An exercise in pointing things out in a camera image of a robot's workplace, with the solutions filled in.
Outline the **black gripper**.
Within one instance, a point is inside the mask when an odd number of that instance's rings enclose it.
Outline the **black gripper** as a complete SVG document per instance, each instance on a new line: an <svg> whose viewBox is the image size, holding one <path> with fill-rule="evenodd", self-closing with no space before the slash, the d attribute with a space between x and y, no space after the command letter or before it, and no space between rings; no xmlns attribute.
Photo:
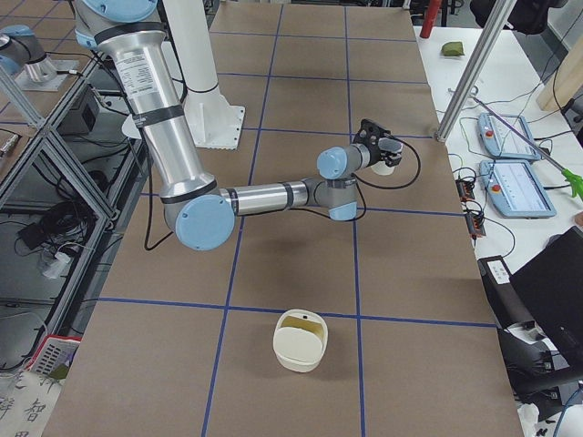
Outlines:
<svg viewBox="0 0 583 437"><path fill-rule="evenodd" d="M403 144L396 139L382 137L369 146L369 167L384 161L388 168L397 167L402 160Z"/></svg>

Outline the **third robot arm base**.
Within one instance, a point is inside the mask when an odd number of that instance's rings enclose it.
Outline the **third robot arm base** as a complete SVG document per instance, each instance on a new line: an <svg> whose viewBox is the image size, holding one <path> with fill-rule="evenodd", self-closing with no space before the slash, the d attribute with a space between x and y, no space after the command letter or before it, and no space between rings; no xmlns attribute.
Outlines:
<svg viewBox="0 0 583 437"><path fill-rule="evenodd" d="M56 92L76 60L52 59L26 25L1 29L1 67L25 91Z"/></svg>

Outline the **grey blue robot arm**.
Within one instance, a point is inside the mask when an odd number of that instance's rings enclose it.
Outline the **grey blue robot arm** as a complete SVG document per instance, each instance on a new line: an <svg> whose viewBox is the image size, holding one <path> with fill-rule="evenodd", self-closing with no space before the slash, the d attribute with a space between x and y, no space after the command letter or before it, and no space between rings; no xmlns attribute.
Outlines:
<svg viewBox="0 0 583 437"><path fill-rule="evenodd" d="M163 181L165 220L191 249L217 248L242 216L309 206L355 219L357 172L401 161L403 143L366 119L351 144L318 156L317 178L220 188L197 150L235 148L244 108L220 92L203 4L78 1L75 11L78 43L114 62Z"/></svg>

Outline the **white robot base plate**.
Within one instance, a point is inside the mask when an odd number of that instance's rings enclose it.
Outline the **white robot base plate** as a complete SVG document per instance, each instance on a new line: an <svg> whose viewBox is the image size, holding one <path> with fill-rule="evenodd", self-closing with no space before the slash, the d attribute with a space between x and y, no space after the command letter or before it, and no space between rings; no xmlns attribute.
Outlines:
<svg viewBox="0 0 583 437"><path fill-rule="evenodd" d="M118 72L128 87L129 100L137 97L170 97L183 101L190 133L198 147L235 149L239 144L244 107L229 104L220 92L208 25L201 1L164 1L158 13L156 1L122 1L119 16L144 25L165 23L171 44L148 45L139 39L138 55L126 53Z"/></svg>

